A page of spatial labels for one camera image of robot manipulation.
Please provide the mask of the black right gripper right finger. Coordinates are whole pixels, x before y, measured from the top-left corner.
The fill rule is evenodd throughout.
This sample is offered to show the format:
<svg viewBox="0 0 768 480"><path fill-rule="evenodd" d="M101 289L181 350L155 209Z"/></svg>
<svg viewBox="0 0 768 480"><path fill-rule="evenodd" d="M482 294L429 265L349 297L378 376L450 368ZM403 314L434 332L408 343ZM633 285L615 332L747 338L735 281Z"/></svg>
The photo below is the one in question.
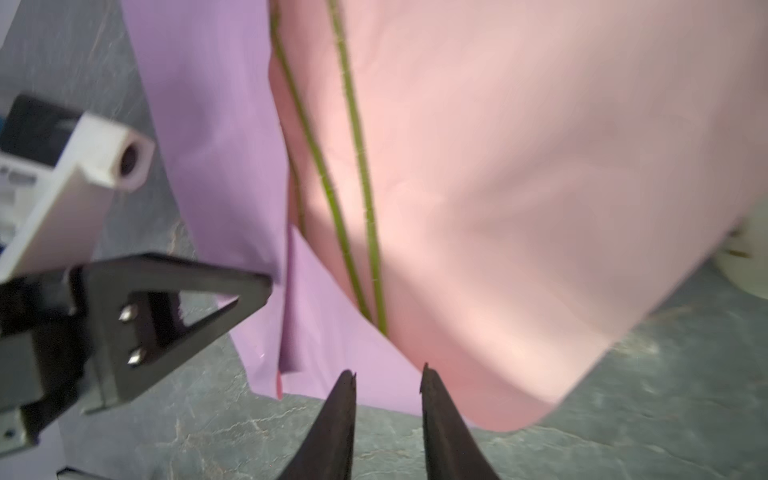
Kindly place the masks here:
<svg viewBox="0 0 768 480"><path fill-rule="evenodd" d="M499 480L440 375L428 364L423 368L420 394L427 478Z"/></svg>

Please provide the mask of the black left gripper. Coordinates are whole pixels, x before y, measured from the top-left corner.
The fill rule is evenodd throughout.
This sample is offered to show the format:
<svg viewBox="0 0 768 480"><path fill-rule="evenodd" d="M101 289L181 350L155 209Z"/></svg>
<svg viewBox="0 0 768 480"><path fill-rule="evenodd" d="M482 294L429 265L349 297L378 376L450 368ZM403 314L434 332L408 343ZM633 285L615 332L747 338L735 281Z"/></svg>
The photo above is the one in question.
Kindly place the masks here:
<svg viewBox="0 0 768 480"><path fill-rule="evenodd" d="M183 293L228 302L187 325ZM154 253L3 283L1 454L36 447L74 405L86 347L80 404L95 414L141 396L264 307L271 293L267 274Z"/></svg>

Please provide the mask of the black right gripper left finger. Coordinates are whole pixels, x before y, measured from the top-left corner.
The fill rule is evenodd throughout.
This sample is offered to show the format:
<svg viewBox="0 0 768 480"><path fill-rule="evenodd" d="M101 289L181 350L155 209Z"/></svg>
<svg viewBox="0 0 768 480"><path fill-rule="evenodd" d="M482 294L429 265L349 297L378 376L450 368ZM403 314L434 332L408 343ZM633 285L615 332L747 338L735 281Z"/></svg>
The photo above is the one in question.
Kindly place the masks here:
<svg viewBox="0 0 768 480"><path fill-rule="evenodd" d="M343 371L279 480L351 478L356 393L356 375Z"/></svg>

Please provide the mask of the cream printed ribbon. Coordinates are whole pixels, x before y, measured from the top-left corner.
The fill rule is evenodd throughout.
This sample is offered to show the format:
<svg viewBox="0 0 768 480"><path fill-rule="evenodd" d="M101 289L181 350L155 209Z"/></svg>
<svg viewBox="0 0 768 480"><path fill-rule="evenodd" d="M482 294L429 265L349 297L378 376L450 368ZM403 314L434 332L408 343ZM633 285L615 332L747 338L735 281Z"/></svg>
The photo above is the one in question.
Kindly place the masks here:
<svg viewBox="0 0 768 480"><path fill-rule="evenodd" d="M737 288L767 299L767 198L733 229L714 255L720 272Z"/></svg>

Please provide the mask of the pink purple wrapping paper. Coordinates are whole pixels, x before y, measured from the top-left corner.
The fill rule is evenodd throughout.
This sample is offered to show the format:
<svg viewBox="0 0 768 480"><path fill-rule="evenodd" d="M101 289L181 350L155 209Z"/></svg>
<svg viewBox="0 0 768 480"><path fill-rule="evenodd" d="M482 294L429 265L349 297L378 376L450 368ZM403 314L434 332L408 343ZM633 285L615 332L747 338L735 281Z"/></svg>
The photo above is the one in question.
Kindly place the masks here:
<svg viewBox="0 0 768 480"><path fill-rule="evenodd" d="M339 1L389 333L327 2L278 1L373 320L270 37L271 1L122 5L198 256L274 279L232 332L253 392L419 412L437 369L495 431L549 414L767 192L763 1ZM286 142L303 164L296 225Z"/></svg>

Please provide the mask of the red pink fake rose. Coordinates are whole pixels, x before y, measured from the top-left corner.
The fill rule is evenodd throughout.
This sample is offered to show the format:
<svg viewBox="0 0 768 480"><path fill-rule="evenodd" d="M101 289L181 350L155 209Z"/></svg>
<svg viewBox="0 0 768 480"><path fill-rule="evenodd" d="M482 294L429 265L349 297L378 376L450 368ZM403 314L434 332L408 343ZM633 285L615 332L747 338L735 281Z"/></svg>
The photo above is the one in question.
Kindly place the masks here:
<svg viewBox="0 0 768 480"><path fill-rule="evenodd" d="M307 144L309 154L312 159L312 163L319 176L320 184L322 185L323 193L328 204L334 230L336 241L340 249L342 259L344 262L345 270L350 281L355 302L359 308L363 317L371 322L373 317L365 298L362 282L357 271L355 260L351 252L351 243L347 233L346 225L341 210L341 205L338 197L335 193L334 184L330 176L330 171L325 161L325 157L321 152L320 146L315 138L312 130L309 117L306 108L300 97L297 85L293 73L291 71L289 61L286 55L283 41L280 37L281 12L278 1L270 2L270 37L274 47L274 51L277 57L278 64L284 76L287 84L288 92L292 100L293 106L296 110L301 132L303 134L305 143Z"/></svg>

